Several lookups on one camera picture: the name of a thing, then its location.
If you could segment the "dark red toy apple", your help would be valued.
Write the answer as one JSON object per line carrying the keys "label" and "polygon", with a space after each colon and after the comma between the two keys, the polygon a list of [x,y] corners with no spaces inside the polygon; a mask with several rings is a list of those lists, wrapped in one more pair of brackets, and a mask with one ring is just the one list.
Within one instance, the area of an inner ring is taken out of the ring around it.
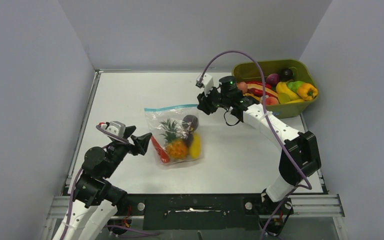
{"label": "dark red toy apple", "polygon": [[187,133],[193,133],[199,127],[199,119],[196,115],[188,114],[182,119],[181,125]]}

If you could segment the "clear zip top bag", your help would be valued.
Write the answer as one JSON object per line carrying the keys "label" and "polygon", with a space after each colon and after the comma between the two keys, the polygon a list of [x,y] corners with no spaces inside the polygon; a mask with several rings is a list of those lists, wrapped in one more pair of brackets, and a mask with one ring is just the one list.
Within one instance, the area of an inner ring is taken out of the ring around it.
{"label": "clear zip top bag", "polygon": [[194,162],[203,157],[197,104],[145,108],[144,113],[152,133],[151,144],[162,165]]}

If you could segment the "toy pineapple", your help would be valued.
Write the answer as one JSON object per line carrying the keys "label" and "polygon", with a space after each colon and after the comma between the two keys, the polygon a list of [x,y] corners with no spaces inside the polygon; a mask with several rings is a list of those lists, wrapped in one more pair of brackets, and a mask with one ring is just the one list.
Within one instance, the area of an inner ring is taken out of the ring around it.
{"label": "toy pineapple", "polygon": [[168,118],[159,122],[161,129],[164,131],[161,135],[164,138],[165,151],[171,159],[184,160],[189,154],[181,130],[176,119]]}

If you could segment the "yellow toy mango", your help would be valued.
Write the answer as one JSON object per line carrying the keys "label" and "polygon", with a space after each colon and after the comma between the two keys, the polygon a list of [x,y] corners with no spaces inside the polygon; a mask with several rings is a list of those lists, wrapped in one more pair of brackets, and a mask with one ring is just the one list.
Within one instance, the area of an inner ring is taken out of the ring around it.
{"label": "yellow toy mango", "polygon": [[192,134],[193,140],[189,145],[189,155],[193,159],[198,159],[201,155],[201,137],[198,133]]}

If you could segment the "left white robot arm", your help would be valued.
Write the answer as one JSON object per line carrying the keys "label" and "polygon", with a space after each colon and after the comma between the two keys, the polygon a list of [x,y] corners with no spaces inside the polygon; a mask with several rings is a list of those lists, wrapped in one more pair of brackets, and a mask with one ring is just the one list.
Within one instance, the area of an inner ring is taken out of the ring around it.
{"label": "left white robot arm", "polygon": [[128,193],[111,184],[124,158],[144,156],[152,133],[135,136],[136,126],[119,121],[100,122],[96,129],[110,139],[105,146],[94,146],[84,154],[84,161],[73,180],[68,209],[53,236],[55,240],[94,240],[118,210],[127,204]]}

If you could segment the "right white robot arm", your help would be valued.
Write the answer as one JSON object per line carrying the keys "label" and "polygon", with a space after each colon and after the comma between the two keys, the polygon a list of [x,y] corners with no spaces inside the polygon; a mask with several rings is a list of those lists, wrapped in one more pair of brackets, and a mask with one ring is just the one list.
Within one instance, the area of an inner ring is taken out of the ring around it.
{"label": "right white robot arm", "polygon": [[215,86],[211,75],[202,74],[196,86],[203,89],[197,96],[199,110],[210,115],[224,109],[280,148],[279,175],[261,193],[261,207],[266,213],[275,213],[281,201],[295,189],[312,190],[309,177],[321,168],[318,143],[312,132],[289,126],[256,99],[244,96],[231,75],[220,78],[219,85]]}

